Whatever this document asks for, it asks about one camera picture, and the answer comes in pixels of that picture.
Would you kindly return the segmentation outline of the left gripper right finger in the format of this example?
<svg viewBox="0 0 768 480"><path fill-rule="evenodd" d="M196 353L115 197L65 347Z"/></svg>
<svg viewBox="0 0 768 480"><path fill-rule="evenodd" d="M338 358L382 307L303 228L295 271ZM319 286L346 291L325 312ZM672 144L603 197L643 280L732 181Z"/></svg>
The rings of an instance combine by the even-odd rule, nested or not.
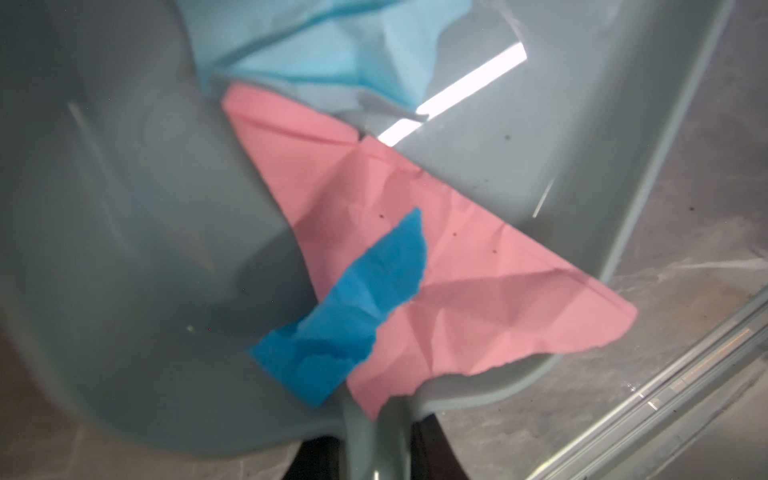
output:
<svg viewBox="0 0 768 480"><path fill-rule="evenodd" d="M435 415L411 429L412 480L468 480Z"/></svg>

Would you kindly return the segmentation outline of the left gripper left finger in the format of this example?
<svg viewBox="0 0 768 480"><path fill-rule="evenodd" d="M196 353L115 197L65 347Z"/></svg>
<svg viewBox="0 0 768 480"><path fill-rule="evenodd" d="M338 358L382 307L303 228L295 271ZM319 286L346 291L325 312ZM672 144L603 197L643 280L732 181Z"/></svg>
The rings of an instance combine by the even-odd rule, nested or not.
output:
<svg viewBox="0 0 768 480"><path fill-rule="evenodd" d="M342 442L333 437L304 441L283 480L339 480Z"/></svg>

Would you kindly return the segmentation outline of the grey-blue dustpan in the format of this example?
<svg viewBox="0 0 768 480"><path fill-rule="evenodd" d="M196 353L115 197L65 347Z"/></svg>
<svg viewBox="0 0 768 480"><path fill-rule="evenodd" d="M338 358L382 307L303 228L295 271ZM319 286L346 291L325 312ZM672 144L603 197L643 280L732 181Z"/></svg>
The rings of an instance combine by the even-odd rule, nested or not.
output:
<svg viewBox="0 0 768 480"><path fill-rule="evenodd" d="M431 90L526 59L400 148L612 276L729 1L476 1ZM235 353L312 301L296 242L201 84L172 1L1 5L1 312L62 407L146 445L251 453L362 425Z"/></svg>

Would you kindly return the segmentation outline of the small blue paper scrap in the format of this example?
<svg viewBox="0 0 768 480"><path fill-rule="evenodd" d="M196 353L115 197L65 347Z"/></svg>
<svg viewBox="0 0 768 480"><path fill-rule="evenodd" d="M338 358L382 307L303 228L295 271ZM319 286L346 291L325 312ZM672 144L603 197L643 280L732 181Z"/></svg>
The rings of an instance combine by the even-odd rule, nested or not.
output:
<svg viewBox="0 0 768 480"><path fill-rule="evenodd" d="M305 317L248 349L268 375L317 408L371 355L377 329L419 291L427 264L415 208L350 264Z"/></svg>

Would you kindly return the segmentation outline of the pink paper scrap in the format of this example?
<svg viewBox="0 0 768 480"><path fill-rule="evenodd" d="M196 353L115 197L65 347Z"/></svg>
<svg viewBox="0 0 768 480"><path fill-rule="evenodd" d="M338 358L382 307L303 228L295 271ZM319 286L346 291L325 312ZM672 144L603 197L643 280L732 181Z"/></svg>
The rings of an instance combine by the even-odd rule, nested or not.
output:
<svg viewBox="0 0 768 480"><path fill-rule="evenodd" d="M233 84L222 107L291 227L319 302L405 215L422 213L419 291L342 383L368 418L428 380L602 346L632 325L631 303L376 138L256 86Z"/></svg>

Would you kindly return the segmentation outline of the light blue paper scrap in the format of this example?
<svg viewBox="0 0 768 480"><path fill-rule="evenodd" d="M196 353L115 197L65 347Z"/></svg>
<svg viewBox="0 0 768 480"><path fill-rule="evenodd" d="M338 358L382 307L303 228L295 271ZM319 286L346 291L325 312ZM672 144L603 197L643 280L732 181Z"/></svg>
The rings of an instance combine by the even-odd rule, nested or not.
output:
<svg viewBox="0 0 768 480"><path fill-rule="evenodd" d="M202 88L264 86L316 110L416 118L441 34L470 1L179 1Z"/></svg>

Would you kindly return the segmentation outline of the aluminium mounting rail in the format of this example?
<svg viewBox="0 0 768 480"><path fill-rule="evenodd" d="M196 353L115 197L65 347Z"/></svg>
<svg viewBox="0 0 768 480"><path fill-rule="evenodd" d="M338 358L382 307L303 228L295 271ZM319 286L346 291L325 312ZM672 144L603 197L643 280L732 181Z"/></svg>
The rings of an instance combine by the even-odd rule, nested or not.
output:
<svg viewBox="0 0 768 480"><path fill-rule="evenodd" d="M598 478L612 461L766 339L767 290L762 289L529 477Z"/></svg>

